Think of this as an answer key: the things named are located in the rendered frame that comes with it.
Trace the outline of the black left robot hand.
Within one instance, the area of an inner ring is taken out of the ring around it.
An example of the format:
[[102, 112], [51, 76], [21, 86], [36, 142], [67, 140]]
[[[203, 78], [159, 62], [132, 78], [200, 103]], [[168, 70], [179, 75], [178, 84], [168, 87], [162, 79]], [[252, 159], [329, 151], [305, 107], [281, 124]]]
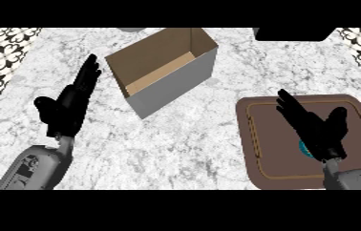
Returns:
[[76, 81], [65, 87], [58, 98], [52, 99], [48, 96], [36, 98], [34, 105], [40, 120], [48, 125], [49, 137], [74, 137], [79, 133], [101, 74], [98, 56], [91, 54], [80, 67]]

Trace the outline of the brown tray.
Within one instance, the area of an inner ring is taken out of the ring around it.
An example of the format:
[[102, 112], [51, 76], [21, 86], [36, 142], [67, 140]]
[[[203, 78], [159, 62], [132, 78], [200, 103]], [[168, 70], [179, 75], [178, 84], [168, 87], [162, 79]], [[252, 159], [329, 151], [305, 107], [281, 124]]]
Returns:
[[[361, 102], [348, 94], [298, 95], [305, 109], [323, 119], [347, 108], [347, 159], [341, 170], [361, 169]], [[244, 97], [236, 105], [247, 174], [259, 189], [318, 189], [321, 163], [299, 147], [299, 135], [277, 111], [277, 97]]]

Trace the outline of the open cardboard box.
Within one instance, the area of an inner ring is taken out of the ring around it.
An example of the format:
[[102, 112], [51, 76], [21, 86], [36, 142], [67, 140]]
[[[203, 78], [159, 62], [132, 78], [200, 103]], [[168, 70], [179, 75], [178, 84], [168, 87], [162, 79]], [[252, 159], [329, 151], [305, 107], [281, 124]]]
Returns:
[[218, 48], [203, 28], [166, 28], [105, 57], [141, 118], [210, 78]]

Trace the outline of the black appliance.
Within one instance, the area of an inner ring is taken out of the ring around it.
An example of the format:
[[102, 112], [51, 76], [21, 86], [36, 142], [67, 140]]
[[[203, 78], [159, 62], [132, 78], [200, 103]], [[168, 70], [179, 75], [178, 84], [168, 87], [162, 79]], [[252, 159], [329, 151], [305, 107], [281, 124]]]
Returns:
[[335, 28], [253, 28], [256, 41], [323, 41]]

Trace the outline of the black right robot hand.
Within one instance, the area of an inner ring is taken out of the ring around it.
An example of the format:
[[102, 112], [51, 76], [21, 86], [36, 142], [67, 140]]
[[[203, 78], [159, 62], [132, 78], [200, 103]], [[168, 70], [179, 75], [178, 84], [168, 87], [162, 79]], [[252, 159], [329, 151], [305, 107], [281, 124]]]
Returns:
[[347, 108], [338, 107], [329, 117], [321, 119], [314, 112], [305, 109], [284, 89], [278, 90], [278, 96], [277, 110], [296, 131], [314, 158], [318, 161], [332, 158], [345, 159], [347, 150], [342, 140], [348, 133]]

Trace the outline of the teal cupcake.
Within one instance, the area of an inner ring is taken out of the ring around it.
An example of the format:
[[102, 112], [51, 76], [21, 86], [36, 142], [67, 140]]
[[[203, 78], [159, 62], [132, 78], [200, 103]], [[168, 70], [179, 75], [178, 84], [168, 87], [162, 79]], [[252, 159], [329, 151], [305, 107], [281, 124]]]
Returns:
[[314, 158], [314, 155], [313, 155], [311, 151], [308, 150], [308, 147], [302, 140], [299, 140], [299, 150], [307, 157]]

